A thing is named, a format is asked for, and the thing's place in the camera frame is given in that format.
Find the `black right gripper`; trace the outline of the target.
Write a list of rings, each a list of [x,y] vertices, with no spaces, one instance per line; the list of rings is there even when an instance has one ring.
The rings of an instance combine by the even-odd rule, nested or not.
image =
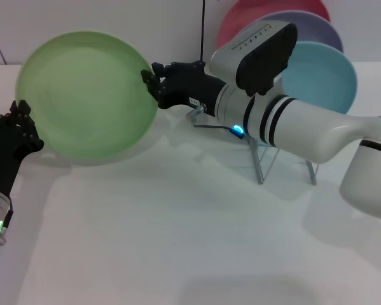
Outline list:
[[[143,69],[141,77],[160,109],[168,109],[175,105],[196,108],[196,105],[190,102],[194,99],[206,106],[206,114],[215,116],[216,101],[226,83],[206,74],[205,62],[173,62],[169,65],[154,62],[151,67],[153,72]]]

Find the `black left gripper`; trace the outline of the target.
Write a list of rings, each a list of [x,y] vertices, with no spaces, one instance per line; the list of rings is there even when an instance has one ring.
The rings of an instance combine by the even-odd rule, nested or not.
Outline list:
[[[40,139],[36,124],[31,118],[31,107],[25,100],[20,100],[18,105],[14,100],[10,107],[11,113],[16,113],[16,126],[10,114],[0,114],[0,193],[9,197],[15,182],[22,159],[16,153],[20,147],[22,137],[32,153],[41,151],[44,141]]]

